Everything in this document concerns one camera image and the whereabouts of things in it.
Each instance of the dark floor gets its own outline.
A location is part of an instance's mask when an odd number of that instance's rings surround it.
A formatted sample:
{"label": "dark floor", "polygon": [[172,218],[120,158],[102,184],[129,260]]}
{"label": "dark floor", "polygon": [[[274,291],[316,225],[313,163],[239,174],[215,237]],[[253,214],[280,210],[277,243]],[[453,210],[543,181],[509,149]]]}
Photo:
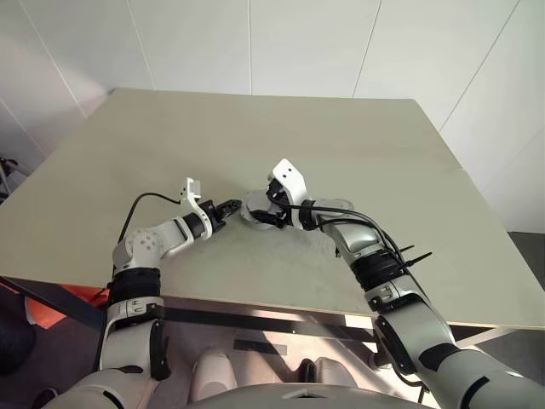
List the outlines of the dark floor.
{"label": "dark floor", "polygon": [[[543,236],[514,233],[512,237],[543,285]],[[0,308],[3,308],[0,314],[7,308],[22,314],[19,296],[1,287]],[[48,331],[39,327],[35,327],[35,331],[36,345],[26,362],[16,373],[0,377],[0,409],[30,407],[40,390],[47,387],[67,390],[91,371],[98,340],[95,330],[65,319]],[[229,354],[239,385],[292,381],[303,357],[316,359],[318,356],[328,356],[343,362],[361,388],[410,400],[414,400],[418,394],[418,391],[404,389],[404,385],[396,383],[398,380],[395,377],[388,377],[391,373],[376,374],[370,371],[353,351],[339,342],[196,324],[169,324],[168,332],[171,336],[169,361],[173,363],[173,375],[159,385],[150,402],[151,409],[176,408],[186,404],[192,365],[197,356],[209,347],[221,348]],[[234,339],[282,344],[287,352],[282,356],[240,351],[233,348]],[[545,384],[545,331],[516,331],[481,343],[478,347],[521,374]]]}

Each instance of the beige tabletop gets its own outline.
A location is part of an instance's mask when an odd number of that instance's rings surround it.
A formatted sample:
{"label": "beige tabletop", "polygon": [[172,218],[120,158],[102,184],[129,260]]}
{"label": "beige tabletop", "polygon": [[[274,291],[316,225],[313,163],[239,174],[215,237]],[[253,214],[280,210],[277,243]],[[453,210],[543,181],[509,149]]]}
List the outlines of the beige tabletop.
{"label": "beige tabletop", "polygon": [[[545,327],[545,296],[467,173],[410,100],[116,91],[0,207],[0,274],[103,286],[133,199],[176,197],[186,176],[220,203],[264,188],[288,158],[314,198],[345,198],[407,257],[451,323]],[[145,198],[131,226],[178,214]],[[163,294],[370,314],[320,232],[238,218],[163,264]]]}

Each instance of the white wall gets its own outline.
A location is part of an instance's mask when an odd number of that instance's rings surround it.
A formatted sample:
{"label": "white wall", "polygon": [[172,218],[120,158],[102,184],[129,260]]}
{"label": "white wall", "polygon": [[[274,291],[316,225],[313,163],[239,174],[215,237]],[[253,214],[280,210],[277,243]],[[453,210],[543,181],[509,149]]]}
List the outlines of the white wall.
{"label": "white wall", "polygon": [[506,229],[545,232],[544,0],[2,0],[0,152],[117,87],[414,98]]}

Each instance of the floor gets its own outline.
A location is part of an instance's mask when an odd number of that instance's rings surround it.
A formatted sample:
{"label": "floor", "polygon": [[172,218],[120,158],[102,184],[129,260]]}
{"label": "floor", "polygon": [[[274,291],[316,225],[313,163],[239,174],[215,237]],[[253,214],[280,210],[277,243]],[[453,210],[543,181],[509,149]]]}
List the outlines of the floor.
{"label": "floor", "polygon": [[[530,246],[532,262],[542,252],[539,246]],[[537,275],[542,271],[536,269]],[[0,301],[5,308],[21,310],[18,296],[0,288]],[[187,308],[189,300],[167,299],[170,306]],[[224,304],[209,303],[206,309],[223,310]],[[246,306],[231,306],[232,312],[248,313]],[[342,316],[324,314],[291,314],[286,317],[279,311],[255,311],[252,314],[279,316],[292,320],[344,320]],[[70,388],[78,379],[91,371],[98,340],[96,331],[64,319],[50,330],[36,329],[37,342],[31,355],[14,374],[0,377],[0,409],[22,409],[29,407],[34,396],[43,388],[53,387],[60,391]],[[170,336],[169,364],[172,376],[157,388],[150,402],[150,409],[170,409],[186,404],[191,382],[192,366],[200,354],[208,348],[220,348],[232,362],[239,386],[256,383],[295,381],[295,370],[303,358],[316,360],[325,356],[340,361],[352,373],[358,386],[389,395],[416,401],[419,390],[402,384],[391,370],[373,372],[365,364],[366,350],[354,342],[339,342],[323,338],[274,332],[248,331],[214,325],[168,323]],[[273,344],[272,353],[235,348],[235,340],[246,340],[261,344]],[[545,384],[545,331],[515,331],[477,345],[488,354],[508,364],[521,374]],[[55,378],[52,378],[54,367]],[[437,407],[433,397],[426,395],[424,403]]]}

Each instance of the table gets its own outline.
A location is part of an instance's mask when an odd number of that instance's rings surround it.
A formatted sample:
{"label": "table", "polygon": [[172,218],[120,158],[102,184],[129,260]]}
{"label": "table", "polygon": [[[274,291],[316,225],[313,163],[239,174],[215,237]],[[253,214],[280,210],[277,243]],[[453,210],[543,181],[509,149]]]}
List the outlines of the table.
{"label": "table", "polygon": [[[266,186],[288,158],[314,198],[346,198],[385,228],[452,324],[544,328],[545,296],[467,173],[412,100],[119,89],[0,208],[0,274],[103,286],[140,193],[175,197],[185,176],[220,203]],[[177,207],[143,199],[132,227]],[[370,314],[319,232],[259,232],[237,217],[163,264],[165,295]]]}

